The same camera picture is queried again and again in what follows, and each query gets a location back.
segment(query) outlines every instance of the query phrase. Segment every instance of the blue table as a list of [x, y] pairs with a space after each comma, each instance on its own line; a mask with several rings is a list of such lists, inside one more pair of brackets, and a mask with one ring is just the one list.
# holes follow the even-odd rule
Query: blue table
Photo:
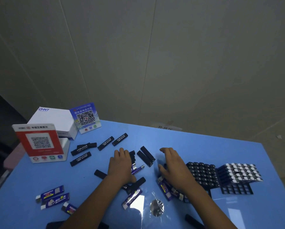
[[[238, 229], [285, 228], [285, 188], [261, 144], [110, 121], [101, 121], [101, 124], [102, 128], [78, 134], [69, 150], [87, 142], [100, 145], [110, 136], [116, 139], [125, 132], [129, 136], [116, 148], [110, 144], [102, 151], [90, 149], [92, 156], [74, 167], [69, 162], [79, 155], [73, 157], [70, 153], [66, 162], [32, 164], [27, 155], [22, 158], [0, 189], [0, 228], [44, 229], [49, 222], [66, 220], [68, 215], [61, 211], [61, 204], [41, 210], [35, 196], [64, 185], [65, 192], [70, 193], [69, 203], [80, 206], [101, 182], [94, 175], [95, 170], [107, 173], [109, 158], [115, 149], [123, 147], [137, 152], [141, 146], [145, 146], [156, 161], [136, 174], [137, 179], [145, 177], [146, 182], [141, 186], [141, 197], [131, 208], [122, 208], [127, 194], [123, 190], [118, 192], [102, 219], [110, 228], [192, 228], [184, 221], [187, 213], [201, 222], [190, 204], [177, 199], [167, 202], [158, 187], [157, 164], [164, 163], [161, 147], [173, 147], [185, 163], [204, 162], [217, 167], [231, 162], [256, 164], [264, 181], [251, 184], [254, 195], [225, 195], [217, 188], [211, 190], [212, 198]], [[138, 156], [136, 163], [137, 166], [144, 164]], [[161, 217], [150, 214], [149, 205], [154, 196], [164, 203]]]

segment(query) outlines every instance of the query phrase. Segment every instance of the stacked lighters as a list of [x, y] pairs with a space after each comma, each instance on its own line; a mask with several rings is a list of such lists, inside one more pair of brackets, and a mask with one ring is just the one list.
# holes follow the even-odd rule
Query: stacked lighters
[[188, 162], [188, 169], [195, 180], [206, 190], [220, 187], [215, 165], [204, 164], [203, 162]]
[[226, 163], [217, 172], [222, 186], [263, 181], [254, 164]]

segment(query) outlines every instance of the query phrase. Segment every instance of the chnt logo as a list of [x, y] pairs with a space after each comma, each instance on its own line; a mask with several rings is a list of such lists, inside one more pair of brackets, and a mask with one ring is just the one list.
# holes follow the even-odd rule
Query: chnt logo
[[39, 111], [45, 111], [45, 112], [47, 112], [47, 111], [49, 111], [49, 108], [39, 108]]

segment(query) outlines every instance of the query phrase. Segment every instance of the white wall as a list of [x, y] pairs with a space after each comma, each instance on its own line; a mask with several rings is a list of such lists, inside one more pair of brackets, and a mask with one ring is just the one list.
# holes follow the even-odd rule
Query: white wall
[[248, 140], [285, 118], [285, 0], [0, 0], [0, 94]]

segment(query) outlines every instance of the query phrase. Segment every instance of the finger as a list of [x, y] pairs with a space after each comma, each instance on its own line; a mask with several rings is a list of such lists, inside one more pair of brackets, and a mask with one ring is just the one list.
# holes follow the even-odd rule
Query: finger
[[119, 159], [119, 151], [118, 150], [114, 151], [114, 158]]
[[136, 182], [136, 177], [134, 175], [131, 174], [131, 182], [135, 183]]
[[168, 148], [160, 148], [160, 151], [165, 154], [166, 161], [171, 159], [171, 152]]
[[177, 157], [178, 156], [178, 153], [173, 148], [169, 148], [169, 151], [170, 151], [170, 153], [171, 153], [171, 155], [173, 157]]
[[124, 151], [124, 155], [126, 158], [131, 158], [128, 150]]
[[162, 165], [158, 165], [158, 169], [164, 178], [169, 179], [169, 172]]
[[119, 155], [121, 158], [124, 158], [124, 149], [123, 148], [119, 149]]

